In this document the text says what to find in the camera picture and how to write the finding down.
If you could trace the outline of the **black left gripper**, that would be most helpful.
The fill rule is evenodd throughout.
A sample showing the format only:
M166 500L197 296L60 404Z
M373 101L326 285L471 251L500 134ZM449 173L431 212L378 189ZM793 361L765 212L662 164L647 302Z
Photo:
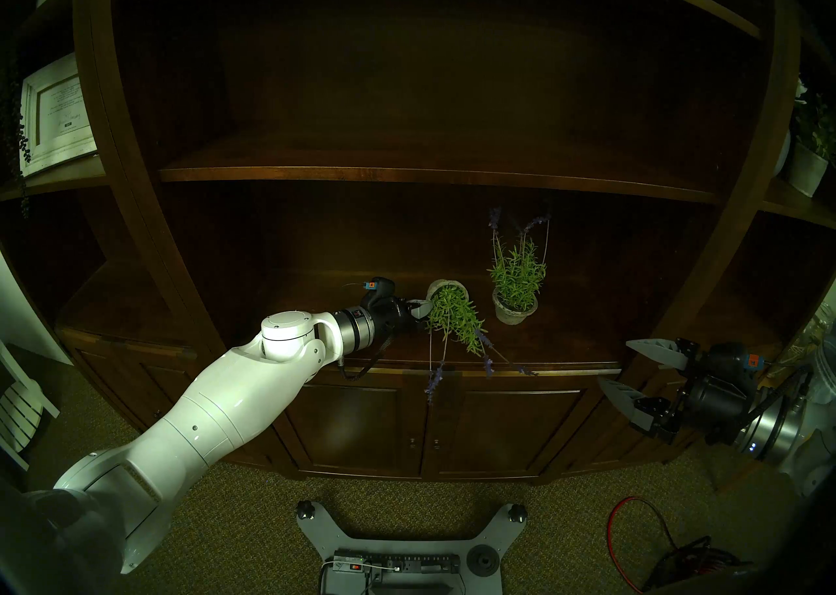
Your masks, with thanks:
M429 300L407 300L397 296L372 296L368 313L375 326L375 343L391 336L418 332L433 309Z

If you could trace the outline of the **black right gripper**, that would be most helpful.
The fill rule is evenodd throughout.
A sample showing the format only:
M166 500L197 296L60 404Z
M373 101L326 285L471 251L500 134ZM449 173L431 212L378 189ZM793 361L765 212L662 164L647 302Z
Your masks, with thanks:
M718 343L707 350L684 338L637 339L625 344L658 363L659 369L675 369L685 378L673 402L600 378L604 396L626 417L630 428L666 444L673 443L682 426L704 434L710 444L734 441L742 415L755 400L762 355L739 342Z

